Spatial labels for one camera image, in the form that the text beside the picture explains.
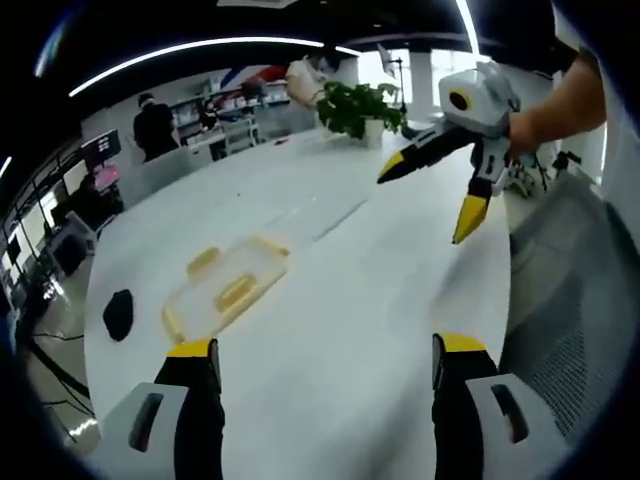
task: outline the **robotic arm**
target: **robotic arm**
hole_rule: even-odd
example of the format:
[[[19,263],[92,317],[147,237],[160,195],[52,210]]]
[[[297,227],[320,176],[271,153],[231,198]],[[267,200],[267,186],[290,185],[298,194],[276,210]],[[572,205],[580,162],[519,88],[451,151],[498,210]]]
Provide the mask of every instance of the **robotic arm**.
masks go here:
[[[520,99],[495,62],[478,62],[475,70],[445,77],[439,90],[444,117],[396,153],[380,172],[378,183],[432,167],[473,143],[474,172],[453,235],[453,243],[459,244],[480,226],[489,200],[507,185],[511,165],[509,114],[520,111]],[[533,166],[534,157],[521,161]]]

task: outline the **person's hand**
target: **person's hand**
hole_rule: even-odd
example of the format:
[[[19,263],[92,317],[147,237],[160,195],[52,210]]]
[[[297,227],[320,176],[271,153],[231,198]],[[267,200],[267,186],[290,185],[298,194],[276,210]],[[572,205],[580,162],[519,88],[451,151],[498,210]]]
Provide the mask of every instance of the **person's hand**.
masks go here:
[[[512,113],[509,116],[509,153],[519,157],[525,153],[535,153],[540,147],[536,138],[533,118],[530,111]]]

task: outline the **white table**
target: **white table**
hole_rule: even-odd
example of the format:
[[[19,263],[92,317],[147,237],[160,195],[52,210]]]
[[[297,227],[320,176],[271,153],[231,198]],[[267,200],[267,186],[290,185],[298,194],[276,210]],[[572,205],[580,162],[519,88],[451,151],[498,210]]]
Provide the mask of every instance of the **white table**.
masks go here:
[[[321,132],[249,149],[107,227],[85,331],[98,422],[162,366],[171,345],[160,311],[186,279],[187,262],[244,234],[279,232],[292,244],[287,275],[220,336],[225,478],[433,475],[431,336],[475,335],[498,360],[508,228],[502,199],[494,199],[485,223],[452,245],[470,149],[378,186],[380,168],[406,143],[385,135],[380,151]],[[135,297],[135,321],[114,343],[101,314],[123,288]]]

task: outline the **transparent plastic tray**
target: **transparent plastic tray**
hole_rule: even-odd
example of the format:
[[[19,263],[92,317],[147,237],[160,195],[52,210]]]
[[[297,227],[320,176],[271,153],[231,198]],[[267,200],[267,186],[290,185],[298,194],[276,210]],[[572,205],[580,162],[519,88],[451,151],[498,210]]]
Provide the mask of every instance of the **transparent plastic tray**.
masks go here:
[[[229,250],[212,247],[187,266],[188,282],[173,291],[162,321],[175,344],[216,336],[286,271],[288,251],[260,236]]]

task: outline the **black ceiling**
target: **black ceiling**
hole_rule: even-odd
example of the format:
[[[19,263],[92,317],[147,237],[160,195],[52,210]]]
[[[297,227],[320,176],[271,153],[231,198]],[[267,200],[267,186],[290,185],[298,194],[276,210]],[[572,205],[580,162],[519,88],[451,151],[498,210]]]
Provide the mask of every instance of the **black ceiling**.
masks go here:
[[[553,16],[548,1],[467,1],[483,52],[499,61],[530,69],[557,68],[551,54]],[[282,10],[221,8],[216,3],[216,0],[12,3],[11,11],[3,12],[3,23],[12,29],[1,33],[6,50],[3,70],[9,72],[9,78],[5,78],[8,88],[2,92],[1,122],[5,135],[0,140],[0,157],[12,154],[19,159],[14,163],[20,165],[12,166],[5,176],[18,182],[54,145],[79,131],[81,118],[146,88],[219,68],[288,63],[307,51],[298,46],[273,44],[198,48],[138,64],[68,98],[69,91],[94,75],[163,47],[245,35],[293,37],[340,45],[380,35],[423,33],[427,35],[410,41],[412,49],[468,49],[455,0],[299,0]],[[35,78],[39,53],[60,25],[65,29],[55,58],[43,77]]]

